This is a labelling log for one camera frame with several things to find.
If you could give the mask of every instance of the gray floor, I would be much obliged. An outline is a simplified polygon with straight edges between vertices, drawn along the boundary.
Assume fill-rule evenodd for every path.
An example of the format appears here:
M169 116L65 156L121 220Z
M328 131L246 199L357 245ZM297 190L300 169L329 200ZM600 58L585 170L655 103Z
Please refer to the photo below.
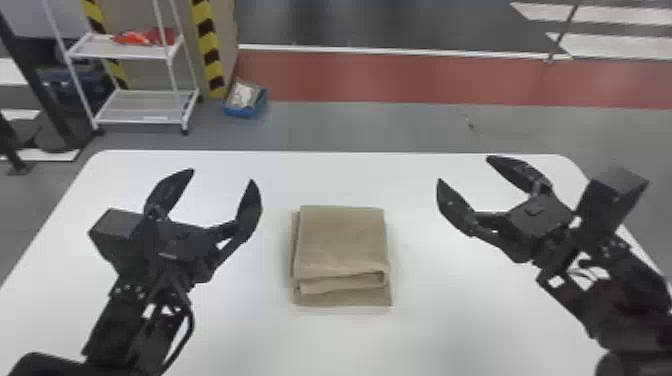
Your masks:
M41 163L0 175L0 281L11 270L85 161L104 149L558 153L588 175L622 164L652 180L627 224L672 275L672 111L475 105L274 102L256 120L201 105L189 137L176 129L108 127L75 163Z

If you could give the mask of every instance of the cable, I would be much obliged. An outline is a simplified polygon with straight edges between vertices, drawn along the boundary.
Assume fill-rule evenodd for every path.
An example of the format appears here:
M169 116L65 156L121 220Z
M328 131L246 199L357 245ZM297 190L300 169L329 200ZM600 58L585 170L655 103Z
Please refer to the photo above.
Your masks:
M196 326L196 319L194 318L194 313L191 311L191 308L185 307L184 311L187 313L187 332L184 334L184 337L180 340L180 343L177 345L175 348L175 351L173 351L172 354L168 357L168 360L163 364L161 367L161 373L159 373L159 376L163 375L168 371L168 368L173 365L175 360L177 359L178 356L180 356L180 353L182 352L182 349L184 349L184 345L187 344L189 339L191 338L191 335L194 334L194 327Z

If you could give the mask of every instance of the black stand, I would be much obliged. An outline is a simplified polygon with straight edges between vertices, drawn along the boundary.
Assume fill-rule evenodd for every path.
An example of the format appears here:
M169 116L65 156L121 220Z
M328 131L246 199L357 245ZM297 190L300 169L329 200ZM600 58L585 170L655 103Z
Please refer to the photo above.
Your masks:
M579 7L581 6L582 2L583 2L582 0L576 0L576 3L574 3L572 10L569 12L567 19L565 20L562 32L558 34L558 38L553 43L553 48L551 48L551 51L548 53L548 57L546 58L546 60L544 60L544 63L553 64L554 61L553 59L555 58L555 54L560 48L560 43L562 43L562 39L565 38L565 35L569 32L569 28L572 27L574 16L576 16L576 12L579 10Z
M7 175L26 175L35 166L34 163L26 163L16 153L13 141L16 139L16 132L9 126L9 123L0 113L0 154L7 156L7 160L12 167L7 171Z
M12 29L2 12L0 12L0 39L42 105L44 113L48 116L54 129L58 133L58 137L63 139L64 144L70 150L86 146L91 139L90 131L88 132L88 135L83 134L82 132L75 132L73 131L73 128L66 123L60 109L42 86L42 80L37 74L33 66L34 64L31 63L30 56L28 55L30 51L26 51L26 49L23 48L19 38L12 32Z

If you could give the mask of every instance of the hazard tape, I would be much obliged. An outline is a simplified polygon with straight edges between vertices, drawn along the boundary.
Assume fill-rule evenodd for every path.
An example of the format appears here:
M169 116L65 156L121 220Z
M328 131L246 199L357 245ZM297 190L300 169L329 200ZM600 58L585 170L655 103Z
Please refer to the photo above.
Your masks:
M203 57L205 80L210 89L210 97L224 98L227 94L227 84L224 78L224 68L219 60L219 40L215 33L210 0L191 0L191 4L194 25L198 32L198 48Z
M96 0L81 0L81 2L82 9L91 25L91 29L96 33L106 34L103 11L98 4L96 4ZM117 81L117 84L119 84L119 87L128 89L128 76L126 76L126 72L121 64L119 64L119 61L116 59L107 59L107 64L114 79Z

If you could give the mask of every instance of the beige towel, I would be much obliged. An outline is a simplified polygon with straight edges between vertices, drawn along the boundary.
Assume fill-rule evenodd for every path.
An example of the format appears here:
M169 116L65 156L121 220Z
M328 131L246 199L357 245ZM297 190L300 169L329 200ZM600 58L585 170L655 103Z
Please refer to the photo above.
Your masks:
M297 222L292 262L297 304L392 304L383 210L302 206Z

